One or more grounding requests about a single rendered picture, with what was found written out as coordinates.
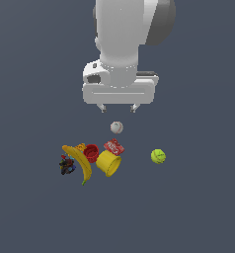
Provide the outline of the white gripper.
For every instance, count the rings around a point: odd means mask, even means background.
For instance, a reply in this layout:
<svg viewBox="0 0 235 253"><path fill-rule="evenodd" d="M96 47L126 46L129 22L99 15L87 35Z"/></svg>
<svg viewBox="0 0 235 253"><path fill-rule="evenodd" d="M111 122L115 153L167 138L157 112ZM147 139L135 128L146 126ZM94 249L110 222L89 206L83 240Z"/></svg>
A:
<svg viewBox="0 0 235 253"><path fill-rule="evenodd" d="M104 104L133 104L135 113L140 104L150 104L154 99L159 76L154 71L136 71L135 66L114 68L100 60L88 63L83 70L83 99L87 104L96 104L102 113Z"/></svg>

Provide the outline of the white baseball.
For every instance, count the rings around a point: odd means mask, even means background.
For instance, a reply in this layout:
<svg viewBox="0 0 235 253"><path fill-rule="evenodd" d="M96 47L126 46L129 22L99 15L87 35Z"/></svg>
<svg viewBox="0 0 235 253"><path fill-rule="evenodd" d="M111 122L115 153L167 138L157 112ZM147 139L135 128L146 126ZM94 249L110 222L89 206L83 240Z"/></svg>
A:
<svg viewBox="0 0 235 253"><path fill-rule="evenodd" d="M123 131L123 124L121 122L113 122L111 124L111 131L115 134L121 133Z"/></svg>

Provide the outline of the red flat box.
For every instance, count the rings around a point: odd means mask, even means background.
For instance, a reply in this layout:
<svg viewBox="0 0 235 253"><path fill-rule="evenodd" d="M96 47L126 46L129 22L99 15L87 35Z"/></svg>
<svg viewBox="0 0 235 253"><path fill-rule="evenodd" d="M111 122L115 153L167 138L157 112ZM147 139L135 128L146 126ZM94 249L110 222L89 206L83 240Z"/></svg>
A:
<svg viewBox="0 0 235 253"><path fill-rule="evenodd" d="M124 148L113 138L104 144L104 148L112 154L119 156L124 152Z"/></svg>

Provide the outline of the red cup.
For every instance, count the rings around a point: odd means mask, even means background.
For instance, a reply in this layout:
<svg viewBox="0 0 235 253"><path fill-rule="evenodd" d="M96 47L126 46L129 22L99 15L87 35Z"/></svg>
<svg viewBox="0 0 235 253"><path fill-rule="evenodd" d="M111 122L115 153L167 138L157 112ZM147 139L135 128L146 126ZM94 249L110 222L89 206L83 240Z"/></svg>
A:
<svg viewBox="0 0 235 253"><path fill-rule="evenodd" d="M90 163L95 163L99 157L99 148L96 144L88 144L83 151Z"/></svg>

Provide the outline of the yellow cup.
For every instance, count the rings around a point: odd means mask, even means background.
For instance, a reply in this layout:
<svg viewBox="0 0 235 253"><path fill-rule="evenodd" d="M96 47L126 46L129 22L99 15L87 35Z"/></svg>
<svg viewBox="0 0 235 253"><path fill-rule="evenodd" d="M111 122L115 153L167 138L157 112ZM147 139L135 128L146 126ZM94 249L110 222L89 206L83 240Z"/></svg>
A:
<svg viewBox="0 0 235 253"><path fill-rule="evenodd" d="M111 177L118 169L120 163L120 156L115 156L111 152L105 150L97 158L96 166L102 170L107 177Z"/></svg>

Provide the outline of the green tennis ball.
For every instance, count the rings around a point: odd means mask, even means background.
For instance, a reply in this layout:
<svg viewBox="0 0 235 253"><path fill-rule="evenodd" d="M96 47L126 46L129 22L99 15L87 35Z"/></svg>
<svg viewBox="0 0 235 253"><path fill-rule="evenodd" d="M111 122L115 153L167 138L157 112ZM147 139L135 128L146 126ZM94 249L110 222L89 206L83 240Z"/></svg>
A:
<svg viewBox="0 0 235 253"><path fill-rule="evenodd" d="M156 163L160 164L163 163L166 159L166 154L161 149L154 149L151 152L151 160Z"/></svg>

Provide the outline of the yellow banana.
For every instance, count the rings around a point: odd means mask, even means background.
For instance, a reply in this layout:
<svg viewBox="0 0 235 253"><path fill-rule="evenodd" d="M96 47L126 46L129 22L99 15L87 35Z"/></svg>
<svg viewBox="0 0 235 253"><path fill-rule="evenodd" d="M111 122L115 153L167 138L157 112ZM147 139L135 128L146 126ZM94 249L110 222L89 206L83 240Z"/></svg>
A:
<svg viewBox="0 0 235 253"><path fill-rule="evenodd" d="M88 159L79 149L75 147L63 145L62 149L80 164L84 175L82 185L85 185L85 183L91 178L92 175L91 164L89 163Z"/></svg>

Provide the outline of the dark multicoloured toy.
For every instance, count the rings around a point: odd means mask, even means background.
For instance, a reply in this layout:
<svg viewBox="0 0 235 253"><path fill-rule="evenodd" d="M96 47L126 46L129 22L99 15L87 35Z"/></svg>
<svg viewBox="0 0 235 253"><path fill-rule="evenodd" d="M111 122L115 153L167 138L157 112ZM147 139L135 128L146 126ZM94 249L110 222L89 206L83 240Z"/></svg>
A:
<svg viewBox="0 0 235 253"><path fill-rule="evenodd" d="M71 174L76 169L76 166L74 165L74 160L66 157L65 155L61 156L59 167L62 175Z"/></svg>

